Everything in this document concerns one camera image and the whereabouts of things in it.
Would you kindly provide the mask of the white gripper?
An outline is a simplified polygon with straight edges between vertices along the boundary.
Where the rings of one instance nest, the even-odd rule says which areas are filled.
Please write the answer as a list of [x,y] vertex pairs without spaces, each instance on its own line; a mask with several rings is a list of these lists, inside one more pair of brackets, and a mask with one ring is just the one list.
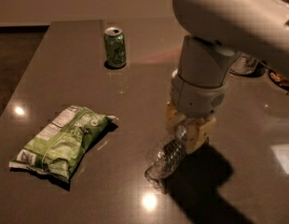
[[179,138],[181,136],[180,123],[186,117],[194,118],[186,121],[187,154],[195,152],[207,141],[216,122],[214,114],[211,113],[223,103],[226,89],[226,84],[218,88],[200,88],[183,81],[178,70],[173,71],[170,87],[171,100],[166,106],[166,131],[175,138]]

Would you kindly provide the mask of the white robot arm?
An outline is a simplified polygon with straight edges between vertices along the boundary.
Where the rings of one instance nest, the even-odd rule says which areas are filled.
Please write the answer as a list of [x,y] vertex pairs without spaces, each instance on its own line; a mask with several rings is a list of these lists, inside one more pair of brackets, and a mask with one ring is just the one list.
[[282,0],[172,0],[188,31],[172,73],[167,127],[190,154],[205,143],[229,67],[242,53],[289,79],[289,5]]

